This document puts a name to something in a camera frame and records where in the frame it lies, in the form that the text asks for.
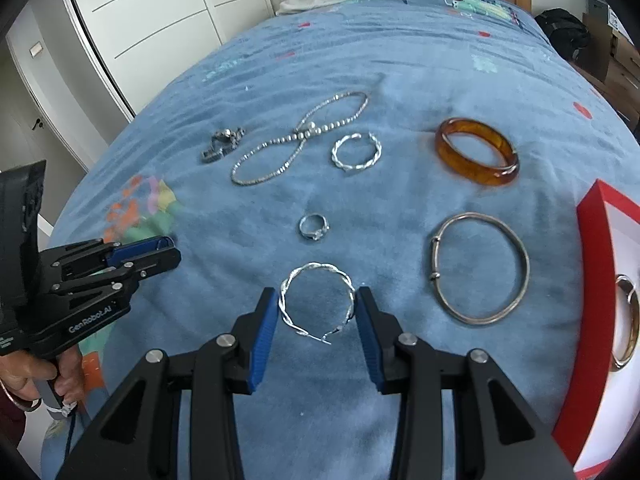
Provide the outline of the person's left hand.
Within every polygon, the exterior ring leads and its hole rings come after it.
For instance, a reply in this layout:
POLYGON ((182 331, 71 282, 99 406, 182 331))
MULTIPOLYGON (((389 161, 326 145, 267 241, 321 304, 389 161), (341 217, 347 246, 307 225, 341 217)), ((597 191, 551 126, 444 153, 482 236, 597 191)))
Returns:
POLYGON ((82 354, 77 346, 65 350, 58 362, 36 358, 25 351, 15 351, 0 358, 1 393, 12 408, 32 411, 40 399, 35 381, 53 380, 53 388, 66 404, 85 400, 85 375, 82 354))

